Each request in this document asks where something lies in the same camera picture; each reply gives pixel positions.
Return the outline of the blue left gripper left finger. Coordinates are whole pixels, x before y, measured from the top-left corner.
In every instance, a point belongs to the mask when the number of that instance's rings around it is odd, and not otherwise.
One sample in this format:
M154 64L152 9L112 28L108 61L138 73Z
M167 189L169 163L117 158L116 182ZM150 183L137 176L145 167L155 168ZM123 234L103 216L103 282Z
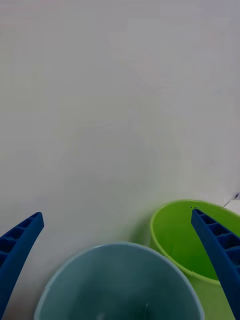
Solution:
M0 316L9 299L28 255L44 228L41 212L36 212L0 237Z

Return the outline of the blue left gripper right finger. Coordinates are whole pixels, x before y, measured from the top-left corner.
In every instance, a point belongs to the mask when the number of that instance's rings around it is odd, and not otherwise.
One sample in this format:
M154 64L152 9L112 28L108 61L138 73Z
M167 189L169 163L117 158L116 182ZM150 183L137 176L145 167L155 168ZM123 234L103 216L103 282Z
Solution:
M199 209L191 224L215 270L236 320L240 318L240 238Z

